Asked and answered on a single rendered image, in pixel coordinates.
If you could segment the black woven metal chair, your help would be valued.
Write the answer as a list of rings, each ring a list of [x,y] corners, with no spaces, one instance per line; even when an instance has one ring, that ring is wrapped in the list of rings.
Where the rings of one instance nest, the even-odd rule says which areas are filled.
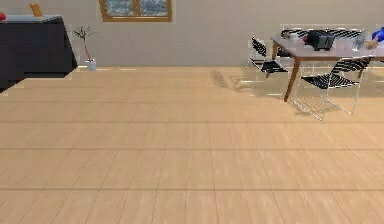
[[[320,90],[320,98],[324,101],[324,107],[321,110],[321,115],[316,115],[310,109],[308,109],[305,105],[300,103],[297,99],[298,88],[291,96],[292,102],[298,106],[301,110],[306,113],[309,113],[317,120],[322,121],[325,115],[325,108],[328,104],[331,104],[342,111],[346,112],[349,115],[353,115],[357,106],[357,99],[360,92],[361,81],[363,78],[363,72],[368,67],[368,65],[373,61],[374,56],[360,56],[360,57],[350,57],[350,58],[341,58],[336,62],[334,67],[330,70],[329,73],[324,74],[315,74],[315,75],[305,75],[301,76],[298,81],[297,87],[299,88],[301,82],[304,81],[306,83],[311,84],[312,86],[318,88]],[[360,72],[360,76],[357,81],[348,79],[345,77],[346,73],[350,72]],[[357,87],[356,95],[354,97],[353,107],[350,111],[346,108],[343,108],[341,105],[331,101],[329,96],[329,91],[331,89],[340,89],[340,88],[348,88],[348,87]]]
[[[260,72],[265,73],[266,77],[269,77],[273,73],[289,73],[280,62],[275,59],[267,59],[267,46],[266,44],[253,36],[251,38],[252,50],[248,56],[246,66],[252,64]]]
[[[299,38],[304,38],[310,29],[302,29],[302,28],[284,28],[280,36],[288,38],[291,34],[297,34]],[[318,32],[325,32],[332,34],[336,39],[353,39],[358,37],[362,31],[357,29],[346,29],[346,28],[325,28],[318,29]]]

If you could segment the black toaster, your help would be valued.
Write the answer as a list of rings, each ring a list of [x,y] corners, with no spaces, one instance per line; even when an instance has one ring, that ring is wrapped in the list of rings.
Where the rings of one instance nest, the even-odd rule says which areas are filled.
[[[332,48],[335,36],[322,30],[311,30],[307,34],[306,43],[313,47],[315,51],[321,49],[329,51]]]

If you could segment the blue object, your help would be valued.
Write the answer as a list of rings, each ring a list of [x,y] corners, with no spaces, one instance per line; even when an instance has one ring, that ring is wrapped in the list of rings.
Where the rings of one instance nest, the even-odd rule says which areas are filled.
[[[378,42],[384,41],[384,26],[380,30],[372,33],[372,39]]]

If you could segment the clear glass jar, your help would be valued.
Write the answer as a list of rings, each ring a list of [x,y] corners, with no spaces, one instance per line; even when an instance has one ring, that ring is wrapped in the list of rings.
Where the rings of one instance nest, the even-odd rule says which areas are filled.
[[[361,33],[353,40],[352,50],[358,51],[364,45],[365,40],[366,40],[366,31],[362,30]]]

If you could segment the wooden framed window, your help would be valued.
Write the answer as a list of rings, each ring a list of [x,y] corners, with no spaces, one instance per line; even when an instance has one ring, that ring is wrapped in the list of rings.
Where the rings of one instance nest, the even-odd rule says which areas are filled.
[[[98,0],[104,22],[171,22],[172,0]]]

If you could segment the brown wooden dining table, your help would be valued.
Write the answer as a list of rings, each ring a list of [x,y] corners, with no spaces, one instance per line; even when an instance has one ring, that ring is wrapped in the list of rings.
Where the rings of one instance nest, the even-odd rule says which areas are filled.
[[[360,48],[358,51],[352,50],[352,40],[336,39],[329,51],[315,51],[311,46],[305,45],[302,40],[283,39],[279,34],[271,37],[273,42],[272,58],[277,56],[277,49],[281,48],[289,53],[294,59],[291,77],[286,89],[284,101],[287,102],[293,85],[295,83],[300,65],[303,61],[338,61],[342,58],[372,56],[374,61],[384,61],[384,41],[380,42],[374,49]]]

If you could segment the thin plant in white pot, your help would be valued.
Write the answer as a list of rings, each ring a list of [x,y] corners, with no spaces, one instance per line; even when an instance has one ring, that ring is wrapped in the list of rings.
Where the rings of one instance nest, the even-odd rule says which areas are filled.
[[[83,41],[84,50],[86,53],[86,67],[89,71],[95,71],[96,70],[96,60],[91,57],[89,49],[87,47],[87,39],[95,34],[95,31],[92,31],[89,26],[78,26],[73,33]]]

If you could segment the black cabinet with grey top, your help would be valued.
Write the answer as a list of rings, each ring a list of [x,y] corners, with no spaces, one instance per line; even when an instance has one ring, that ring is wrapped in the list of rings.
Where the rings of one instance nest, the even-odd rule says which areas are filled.
[[[63,78],[77,67],[61,15],[0,21],[0,93],[26,78]]]

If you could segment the orange wooden block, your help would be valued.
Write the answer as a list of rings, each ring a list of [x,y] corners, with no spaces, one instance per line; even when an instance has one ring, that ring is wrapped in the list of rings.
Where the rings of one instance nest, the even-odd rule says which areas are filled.
[[[40,6],[37,3],[31,4],[30,8],[32,10],[34,17],[42,17],[43,16],[41,9],[40,9]]]

